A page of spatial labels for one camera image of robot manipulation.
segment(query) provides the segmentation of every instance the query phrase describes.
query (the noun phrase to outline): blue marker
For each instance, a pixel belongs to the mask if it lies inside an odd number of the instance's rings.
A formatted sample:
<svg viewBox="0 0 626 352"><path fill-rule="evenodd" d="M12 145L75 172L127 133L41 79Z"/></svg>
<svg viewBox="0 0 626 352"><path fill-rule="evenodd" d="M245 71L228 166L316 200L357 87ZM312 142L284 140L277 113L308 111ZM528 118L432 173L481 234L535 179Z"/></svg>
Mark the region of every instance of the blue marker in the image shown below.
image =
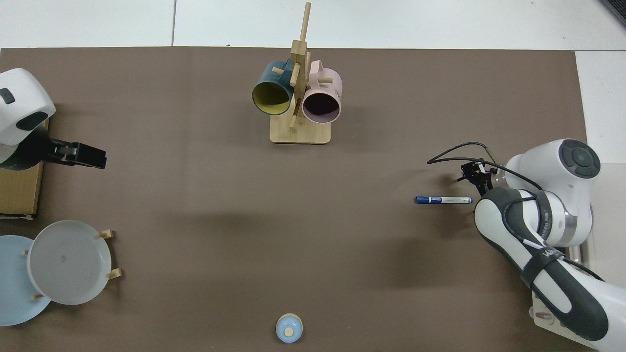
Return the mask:
<svg viewBox="0 0 626 352"><path fill-rule="evenodd" d="M415 204L471 204L471 197L415 197Z"/></svg>

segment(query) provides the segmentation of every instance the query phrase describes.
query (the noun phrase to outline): wooden base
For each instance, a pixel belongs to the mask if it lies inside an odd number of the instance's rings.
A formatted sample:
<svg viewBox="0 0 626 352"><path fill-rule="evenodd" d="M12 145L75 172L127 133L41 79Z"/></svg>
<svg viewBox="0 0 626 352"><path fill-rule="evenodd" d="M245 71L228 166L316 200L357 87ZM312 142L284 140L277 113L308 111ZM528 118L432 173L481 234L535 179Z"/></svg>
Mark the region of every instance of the wooden base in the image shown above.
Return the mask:
<svg viewBox="0 0 626 352"><path fill-rule="evenodd" d="M274 143L291 144L326 144L331 141L331 124L315 123L306 117L298 116L291 127L295 103L292 100L289 109L281 114L270 116L270 140Z"/></svg>

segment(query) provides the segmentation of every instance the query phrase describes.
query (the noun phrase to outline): plate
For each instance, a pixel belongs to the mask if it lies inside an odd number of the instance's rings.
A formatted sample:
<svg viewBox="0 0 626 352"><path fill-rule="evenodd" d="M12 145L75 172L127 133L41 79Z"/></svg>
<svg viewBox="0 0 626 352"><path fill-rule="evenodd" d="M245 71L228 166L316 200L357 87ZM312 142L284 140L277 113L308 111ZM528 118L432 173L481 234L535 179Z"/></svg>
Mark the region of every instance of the plate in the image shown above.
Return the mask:
<svg viewBox="0 0 626 352"><path fill-rule="evenodd" d="M14 235L0 236L0 326L21 324L33 319L50 299L35 299L39 292L28 277L27 256L33 240Z"/></svg>
<svg viewBox="0 0 626 352"><path fill-rule="evenodd" d="M75 220L62 220L43 229L28 253L28 275L35 288L61 304L94 299L111 272L111 252L98 234Z"/></svg>

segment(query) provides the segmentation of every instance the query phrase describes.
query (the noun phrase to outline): light blue plate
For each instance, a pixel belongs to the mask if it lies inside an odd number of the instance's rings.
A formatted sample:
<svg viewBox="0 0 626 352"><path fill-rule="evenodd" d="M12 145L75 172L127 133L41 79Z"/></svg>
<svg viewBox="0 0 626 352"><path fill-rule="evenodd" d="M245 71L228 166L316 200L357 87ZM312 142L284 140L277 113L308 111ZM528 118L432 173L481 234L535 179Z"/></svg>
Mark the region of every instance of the light blue plate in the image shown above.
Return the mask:
<svg viewBox="0 0 626 352"><path fill-rule="evenodd" d="M33 240L14 235L0 236L0 326L21 324L33 319L50 299L32 300L39 292L28 277L26 261Z"/></svg>
<svg viewBox="0 0 626 352"><path fill-rule="evenodd" d="M276 323L276 335L284 343L294 343L302 336L302 320L295 314L287 313Z"/></svg>

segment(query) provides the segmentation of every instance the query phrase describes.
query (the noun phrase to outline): mug rack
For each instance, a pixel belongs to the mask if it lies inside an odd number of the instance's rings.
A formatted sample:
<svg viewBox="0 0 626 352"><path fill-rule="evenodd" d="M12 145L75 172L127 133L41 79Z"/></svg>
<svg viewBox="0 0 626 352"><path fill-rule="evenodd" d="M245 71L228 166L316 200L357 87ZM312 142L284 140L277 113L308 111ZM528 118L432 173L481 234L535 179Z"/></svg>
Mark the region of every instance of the mug rack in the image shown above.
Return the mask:
<svg viewBox="0 0 626 352"><path fill-rule="evenodd" d="M293 144L326 144L331 140L331 124L316 123L307 119L302 112L302 99L307 87L308 72L310 70L311 53L307 51L307 27L311 3L304 7L300 40L295 39L291 44L291 63L293 73L289 82L294 87L294 95L289 109L280 115L270 116L270 140L274 143ZM272 71L282 73L279 68Z"/></svg>

